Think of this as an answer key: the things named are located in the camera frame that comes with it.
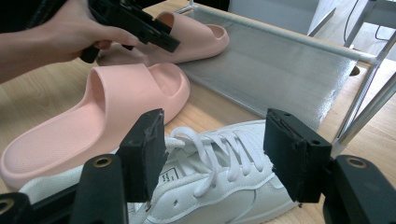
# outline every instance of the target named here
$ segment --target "sneaker tongue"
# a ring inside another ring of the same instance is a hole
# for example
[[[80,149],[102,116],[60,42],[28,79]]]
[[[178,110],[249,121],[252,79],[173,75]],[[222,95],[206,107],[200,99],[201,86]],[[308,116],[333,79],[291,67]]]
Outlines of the sneaker tongue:
[[[230,167],[229,155],[225,154],[217,144],[212,143],[211,146],[215,151],[219,165],[221,167]],[[158,186],[166,182],[178,180],[187,175],[209,174],[211,172],[201,161],[194,144],[187,143],[183,148],[169,149],[173,154],[170,158],[173,159],[163,167]]]

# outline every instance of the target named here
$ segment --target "black clamp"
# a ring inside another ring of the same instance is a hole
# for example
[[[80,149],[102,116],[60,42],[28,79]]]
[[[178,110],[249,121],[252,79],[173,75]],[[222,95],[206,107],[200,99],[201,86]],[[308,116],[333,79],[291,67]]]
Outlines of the black clamp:
[[[264,152],[293,201],[326,197],[326,223],[396,223],[396,191],[371,162],[349,155],[332,159],[330,143],[281,110],[268,110],[264,139]]]
[[[152,43],[169,52],[174,52],[179,41],[170,36],[171,27],[152,16],[128,0],[89,0],[89,9],[95,19],[103,25],[120,27],[135,35],[140,42]],[[83,50],[80,58],[86,63],[93,63],[99,49],[89,47]]]

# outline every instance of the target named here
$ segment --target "pink slide sandal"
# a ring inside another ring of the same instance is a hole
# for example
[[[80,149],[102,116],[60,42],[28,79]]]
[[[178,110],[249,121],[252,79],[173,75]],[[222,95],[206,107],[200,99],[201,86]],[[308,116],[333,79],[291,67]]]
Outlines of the pink slide sandal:
[[[163,108],[174,118],[190,96],[190,83],[172,63],[94,67],[85,95],[71,109],[11,142],[1,157],[0,175],[10,187],[55,175],[116,149],[138,118]]]
[[[99,65],[127,63],[184,63],[213,57],[228,46],[230,39],[227,31],[218,25],[204,25],[192,18],[175,12],[163,12],[157,20],[172,27],[170,35],[180,41],[175,52],[171,53],[156,45],[139,43],[133,50],[120,44],[102,50],[96,59]]]

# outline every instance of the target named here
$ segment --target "shoe label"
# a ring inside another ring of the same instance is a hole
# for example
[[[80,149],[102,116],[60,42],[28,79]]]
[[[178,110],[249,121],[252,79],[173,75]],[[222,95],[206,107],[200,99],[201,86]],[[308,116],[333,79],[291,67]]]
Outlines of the shoe label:
[[[169,181],[174,181],[177,179],[178,179],[178,174],[176,168],[174,167],[160,174],[158,185],[164,184]]]

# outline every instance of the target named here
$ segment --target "hand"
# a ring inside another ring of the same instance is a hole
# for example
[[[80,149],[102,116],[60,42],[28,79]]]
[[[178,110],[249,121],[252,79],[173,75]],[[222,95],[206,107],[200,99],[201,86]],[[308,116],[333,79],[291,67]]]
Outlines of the hand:
[[[91,45],[107,49],[112,41],[138,43],[127,31],[96,22],[87,0],[67,0],[46,23],[0,34],[0,83],[50,63],[74,60]]]
[[[50,55],[55,56],[57,62],[73,60],[91,45],[108,49],[112,41],[130,46],[138,42],[125,30],[96,22],[87,0],[66,1],[51,20],[37,27],[37,31],[49,39],[49,47],[53,49]]]

